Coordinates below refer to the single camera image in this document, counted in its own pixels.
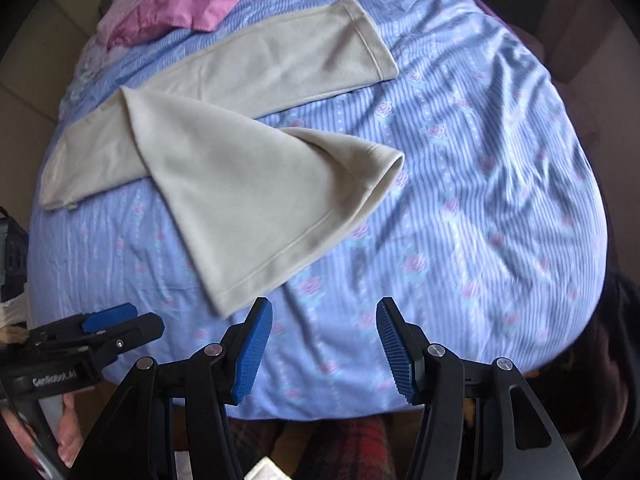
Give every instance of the finger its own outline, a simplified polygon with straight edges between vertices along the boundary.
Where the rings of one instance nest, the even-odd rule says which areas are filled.
[[[74,410],[65,410],[58,425],[58,442],[68,445],[80,436],[81,431],[76,412]]]
[[[62,402],[65,405],[65,408],[69,408],[70,410],[74,410],[76,408],[76,398],[74,394],[64,394],[62,396]]]
[[[11,431],[14,436],[15,441],[18,443],[23,453],[31,460],[33,463],[38,463],[38,459],[33,452],[33,440],[27,431],[25,431],[24,426],[18,420],[18,417],[11,410],[2,410],[2,417],[4,418],[9,431]]]
[[[61,444],[58,447],[58,455],[60,456],[60,460],[65,463],[67,467],[71,467],[80,453],[80,449],[82,447],[82,438],[76,438],[73,442],[65,446]]]

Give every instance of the pink rose print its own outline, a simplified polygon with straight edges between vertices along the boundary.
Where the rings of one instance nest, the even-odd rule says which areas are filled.
[[[456,99],[455,101],[453,101],[453,104],[458,108],[464,108],[464,109],[471,108],[469,101],[467,101],[465,98]]]
[[[275,336],[282,335],[284,334],[284,325],[279,321],[274,321],[271,330],[273,331],[273,335]]]
[[[575,301],[578,298],[580,298],[580,291],[577,288],[572,287],[569,290],[569,293],[567,294],[567,297],[569,298],[570,301]]]
[[[289,121],[289,126],[291,128],[304,128],[305,127],[305,120],[301,119],[301,118],[292,119],[292,120]]]
[[[395,383],[393,379],[385,379],[384,381],[380,381],[378,384],[376,384],[374,389],[377,392],[384,392],[385,390],[390,390],[391,388],[393,388],[394,385]]]
[[[315,296],[322,290],[322,282],[320,281],[320,278],[313,276],[298,283],[296,289],[303,296]]]
[[[411,72],[409,72],[409,75],[407,76],[407,81],[409,82],[410,85],[418,86],[418,87],[422,86],[424,83],[424,79],[422,78],[422,75],[417,70],[412,70]]]
[[[193,338],[196,342],[208,342],[209,340],[209,331],[206,328],[198,328],[193,333]]]
[[[536,162],[543,162],[546,159],[546,149],[540,148],[536,153]]]
[[[531,187],[528,184],[526,186],[522,186],[518,194],[520,201],[524,202],[527,198],[529,198],[530,194],[531,194]]]
[[[538,270],[542,274],[548,274],[550,268],[551,268],[551,264],[549,263],[549,260],[547,260],[546,258],[542,258],[541,260],[538,261]]]
[[[476,298],[480,294],[481,287],[481,283],[477,280],[466,282],[462,286],[462,298],[464,300],[472,300],[473,298]]]
[[[447,142],[444,124],[432,124],[431,126],[427,126],[424,133],[429,137],[429,140],[432,140],[437,144],[444,144]]]
[[[478,160],[478,165],[484,176],[489,176],[494,172],[497,162],[492,156],[483,155]]]
[[[404,186],[409,182],[409,174],[406,171],[398,171],[394,181],[393,181],[393,190],[395,192],[402,191]]]
[[[369,226],[367,224],[362,224],[356,227],[352,232],[350,237],[354,240],[362,240],[369,236]]]
[[[329,359],[324,363],[320,363],[318,365],[318,371],[322,375],[331,375],[338,371],[338,363],[336,363],[333,359]]]
[[[549,330],[546,328],[540,330],[538,334],[536,334],[536,339],[539,343],[546,343],[546,341],[549,339]]]
[[[404,272],[408,272],[409,274],[418,274],[422,272],[426,263],[427,260],[422,254],[414,254],[404,261],[402,268]]]
[[[392,109],[393,107],[389,101],[382,101],[378,106],[376,106],[376,115],[389,117]]]
[[[286,392],[284,392],[284,396],[285,396],[285,398],[287,398],[289,400],[296,400],[296,399],[299,399],[302,396],[302,393],[300,392],[299,389],[292,388],[292,389],[287,390]]]
[[[574,220],[569,215],[563,215],[560,226],[564,230],[570,230],[574,227]]]
[[[502,233],[491,233],[489,235],[489,245],[494,248],[496,251],[499,251],[504,247],[505,238]]]
[[[511,312],[507,312],[504,315],[504,324],[502,326],[502,330],[507,334],[514,333],[518,328],[519,322],[520,313],[518,311],[512,310]]]
[[[358,320],[358,328],[360,330],[371,330],[376,325],[376,315],[373,312],[366,312],[360,316]]]
[[[504,316],[504,324],[507,326],[513,326],[519,321],[520,321],[520,313],[516,310],[513,310],[512,312],[507,312],[507,314],[505,314]]]
[[[457,215],[460,211],[460,202],[454,196],[449,197],[444,201],[442,211],[446,214]]]

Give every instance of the blue striped bedsheet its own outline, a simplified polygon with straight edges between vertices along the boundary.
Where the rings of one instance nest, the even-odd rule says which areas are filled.
[[[176,30],[79,76],[52,146],[119,85],[134,88],[249,24],[335,1],[241,0],[215,32]],[[527,371],[571,344],[600,294],[600,193],[548,71],[472,0],[358,1],[399,77],[261,121],[388,144],[406,153],[406,165],[363,225],[268,293],[273,332],[254,390],[232,416],[307,420],[404,408],[376,333],[383,296],[460,357],[508,356]],[[183,359],[246,315],[213,313],[150,179],[74,211],[35,203],[30,235],[37,322],[126,301],[164,319],[164,337],[121,356],[106,370],[110,380],[146,354]]]

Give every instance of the floor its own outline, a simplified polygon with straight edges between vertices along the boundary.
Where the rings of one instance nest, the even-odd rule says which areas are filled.
[[[82,434],[87,435],[89,433],[115,388],[114,384],[103,382],[93,390],[77,394],[76,409],[79,413]],[[396,474],[399,479],[404,478],[408,468],[421,420],[421,412],[396,413],[393,415],[389,442],[391,443]],[[316,426],[317,423],[315,422],[288,422],[283,433],[276,441],[271,459],[288,476],[292,476],[295,473],[306,444]],[[184,410],[177,408],[174,413],[174,435],[180,439],[184,434],[186,434]]]

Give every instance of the plaid blanket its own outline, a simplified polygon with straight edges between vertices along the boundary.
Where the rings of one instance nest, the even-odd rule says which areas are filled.
[[[278,420],[229,420],[242,472],[269,456],[282,430]],[[395,480],[381,416],[325,420],[311,437],[293,480]]]

